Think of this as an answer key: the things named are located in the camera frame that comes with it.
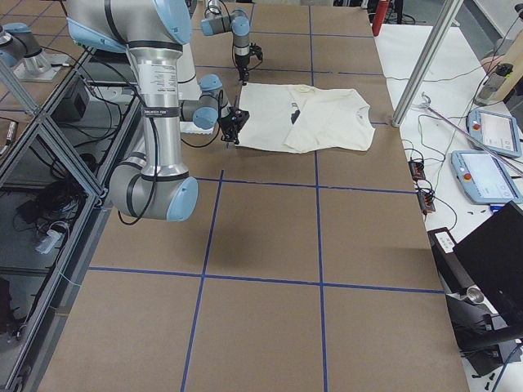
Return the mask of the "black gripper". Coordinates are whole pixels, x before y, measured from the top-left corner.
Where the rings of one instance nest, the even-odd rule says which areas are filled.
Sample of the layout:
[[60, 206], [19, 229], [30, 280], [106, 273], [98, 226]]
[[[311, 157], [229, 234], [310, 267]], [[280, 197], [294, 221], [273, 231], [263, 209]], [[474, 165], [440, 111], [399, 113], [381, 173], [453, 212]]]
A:
[[250, 55], [238, 55], [234, 54], [235, 68], [239, 73], [239, 80], [243, 85], [246, 85], [249, 81], [248, 66], [250, 63]]
[[235, 108], [234, 106], [228, 108], [228, 114], [219, 119], [219, 126], [221, 128], [222, 141], [234, 141], [235, 145], [239, 145], [239, 133], [246, 122], [238, 124], [231, 121], [231, 111]]

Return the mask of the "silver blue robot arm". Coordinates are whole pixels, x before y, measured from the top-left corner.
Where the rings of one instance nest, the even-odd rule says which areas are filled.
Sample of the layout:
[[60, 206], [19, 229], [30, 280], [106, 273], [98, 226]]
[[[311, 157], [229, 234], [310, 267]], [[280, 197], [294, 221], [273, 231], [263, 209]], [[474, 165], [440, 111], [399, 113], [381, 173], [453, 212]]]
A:
[[70, 1], [67, 10], [71, 38], [125, 54], [137, 80], [143, 138], [114, 169], [110, 200], [135, 221], [186, 221], [199, 187], [182, 161], [180, 123], [201, 129], [219, 126], [223, 141], [238, 143], [248, 111], [229, 102], [215, 74], [200, 79], [198, 99], [180, 99], [178, 74], [194, 68], [183, 53], [192, 38], [186, 2]]
[[232, 60], [239, 73], [239, 80], [245, 85], [249, 80], [251, 58], [250, 22], [246, 12], [241, 8], [229, 12], [223, 1], [204, 1], [203, 4], [203, 34], [213, 36], [232, 33]]

